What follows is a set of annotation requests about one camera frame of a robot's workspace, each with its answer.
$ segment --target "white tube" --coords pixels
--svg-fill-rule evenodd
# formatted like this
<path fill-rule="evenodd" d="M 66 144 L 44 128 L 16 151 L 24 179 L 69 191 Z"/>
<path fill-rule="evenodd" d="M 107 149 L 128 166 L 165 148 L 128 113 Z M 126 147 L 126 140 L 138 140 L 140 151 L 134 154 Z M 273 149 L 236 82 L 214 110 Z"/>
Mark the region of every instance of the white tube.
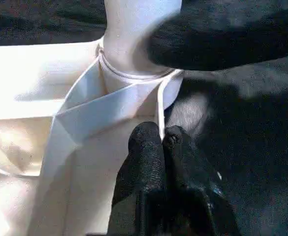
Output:
<path fill-rule="evenodd" d="M 130 75 L 163 74 L 167 68 L 147 59 L 143 43 L 156 24 L 180 11 L 181 4 L 182 0 L 105 0 L 103 47 L 110 65 Z"/>

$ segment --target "black fabric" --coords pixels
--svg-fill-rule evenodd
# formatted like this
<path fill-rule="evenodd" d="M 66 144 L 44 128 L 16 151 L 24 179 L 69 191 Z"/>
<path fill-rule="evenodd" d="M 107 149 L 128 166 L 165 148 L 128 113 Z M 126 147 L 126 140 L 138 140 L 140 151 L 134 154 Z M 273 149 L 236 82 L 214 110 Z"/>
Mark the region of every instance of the black fabric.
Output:
<path fill-rule="evenodd" d="M 195 0 L 151 35 L 150 59 L 213 71 L 288 56 L 288 0 Z"/>
<path fill-rule="evenodd" d="M 89 42 L 105 29 L 104 0 L 0 0 L 0 46 Z"/>
<path fill-rule="evenodd" d="M 288 58 L 187 72 L 165 121 L 221 174 L 242 235 L 288 235 Z"/>

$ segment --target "black cloth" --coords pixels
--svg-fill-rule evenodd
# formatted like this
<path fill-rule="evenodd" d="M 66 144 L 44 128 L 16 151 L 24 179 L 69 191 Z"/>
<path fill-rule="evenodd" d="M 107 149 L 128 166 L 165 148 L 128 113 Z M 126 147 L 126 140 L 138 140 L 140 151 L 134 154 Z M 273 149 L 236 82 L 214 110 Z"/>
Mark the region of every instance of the black cloth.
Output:
<path fill-rule="evenodd" d="M 89 42 L 105 29 L 104 0 L 0 0 L 0 46 Z"/>
<path fill-rule="evenodd" d="M 221 174 L 241 235 L 288 235 L 288 58 L 187 72 L 165 120 Z"/>

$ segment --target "black glove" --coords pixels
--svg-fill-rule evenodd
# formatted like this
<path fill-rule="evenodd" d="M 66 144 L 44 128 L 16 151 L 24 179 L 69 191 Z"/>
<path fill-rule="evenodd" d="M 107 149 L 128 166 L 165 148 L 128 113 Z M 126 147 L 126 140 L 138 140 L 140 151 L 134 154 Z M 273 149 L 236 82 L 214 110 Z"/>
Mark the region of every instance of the black glove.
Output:
<path fill-rule="evenodd" d="M 189 2 L 152 33 L 154 63 L 220 70 L 288 56 L 288 0 Z"/>
<path fill-rule="evenodd" d="M 219 173 L 182 127 L 166 129 L 163 150 L 169 202 L 174 206 L 171 222 L 185 221 L 181 222 L 179 232 L 240 235 L 232 208 L 223 194 Z"/>
<path fill-rule="evenodd" d="M 182 128 L 168 128 L 162 147 L 158 126 L 144 122 L 133 130 L 128 151 L 108 235 L 239 235 L 217 172 Z"/>
<path fill-rule="evenodd" d="M 128 156 L 114 189 L 108 235 L 164 232 L 165 165 L 158 126 L 144 122 L 128 141 Z"/>

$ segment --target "white cylinder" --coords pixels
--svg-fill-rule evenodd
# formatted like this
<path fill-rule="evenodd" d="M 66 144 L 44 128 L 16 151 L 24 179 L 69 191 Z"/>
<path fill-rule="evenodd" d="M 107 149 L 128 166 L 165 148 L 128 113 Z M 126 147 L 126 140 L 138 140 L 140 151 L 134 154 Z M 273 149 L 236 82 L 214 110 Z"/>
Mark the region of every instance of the white cylinder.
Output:
<path fill-rule="evenodd" d="M 145 52 L 149 32 L 181 9 L 182 0 L 105 0 L 104 55 L 115 69 L 130 75 L 158 75 L 167 68 L 152 64 Z"/>

